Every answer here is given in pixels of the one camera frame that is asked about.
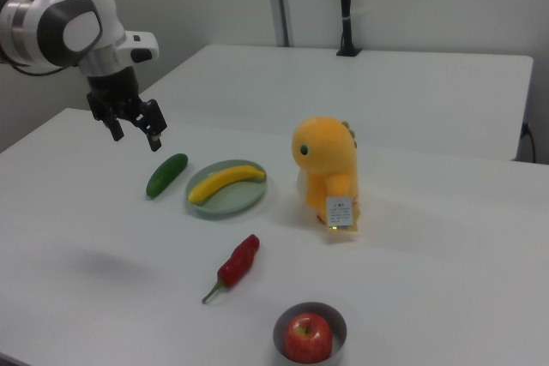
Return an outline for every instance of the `white wall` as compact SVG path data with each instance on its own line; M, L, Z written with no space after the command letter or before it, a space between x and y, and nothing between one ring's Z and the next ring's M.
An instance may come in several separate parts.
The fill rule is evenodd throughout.
M205 45L277 44L270 0L117 0L117 4L127 30L152 32L159 41L160 60L136 69L141 90ZM0 65L0 152L66 107L87 109L88 90L78 69L29 78ZM103 127L91 113L90 127Z
M549 0L352 0L353 39L370 50L521 54L534 58L527 119L549 163ZM287 0L293 44L339 47L340 0ZM529 153L521 145L522 158Z

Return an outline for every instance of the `paper label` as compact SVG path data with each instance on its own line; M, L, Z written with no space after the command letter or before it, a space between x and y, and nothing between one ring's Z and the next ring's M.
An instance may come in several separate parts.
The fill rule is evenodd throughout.
M347 231L354 229L353 198L351 197L327 197L326 198L326 224L330 231Z

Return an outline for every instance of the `plate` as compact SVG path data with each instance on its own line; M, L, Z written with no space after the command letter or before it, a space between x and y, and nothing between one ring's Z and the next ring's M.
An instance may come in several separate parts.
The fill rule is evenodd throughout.
M265 169L263 169L260 165L250 162L249 160L234 159L214 163L213 165L205 167L201 171L197 172L189 180L185 191L185 199L189 195L189 192L208 176L216 173L217 171L222 171L229 167L241 165L252 165L260 171L265 171ZM189 205L195 208L195 210L209 215L235 213L246 209L258 201L263 193L265 193L266 188L267 178L261 182L244 180L225 186L211 195L204 203L201 203L200 205L194 205L192 203L189 203Z

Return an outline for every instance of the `apple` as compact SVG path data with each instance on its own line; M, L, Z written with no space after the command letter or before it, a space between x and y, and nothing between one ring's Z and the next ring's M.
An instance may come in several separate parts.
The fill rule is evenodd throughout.
M318 363L332 351L332 329L319 315L302 313L290 320L284 335L286 357L297 363Z

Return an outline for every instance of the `black cable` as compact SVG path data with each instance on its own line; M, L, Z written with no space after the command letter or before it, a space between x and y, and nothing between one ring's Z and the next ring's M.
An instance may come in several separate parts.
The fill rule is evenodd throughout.
M536 163L534 135L532 135L532 130L530 129L529 123L522 124L521 138L523 138L526 135L529 136L530 142L532 143L532 163Z
M535 143L534 143L534 135L532 135L532 131L528 127L528 136L530 136L530 141L532 142L532 163L536 163L535 161Z
M49 75L55 75L56 73L59 73L67 68L60 68L52 70L51 72L45 72L45 73L32 73L32 72L26 72L25 70L19 69L17 66L12 66L15 70L17 70L19 73L23 73L27 76L33 76L33 77L42 77L42 76L49 76Z

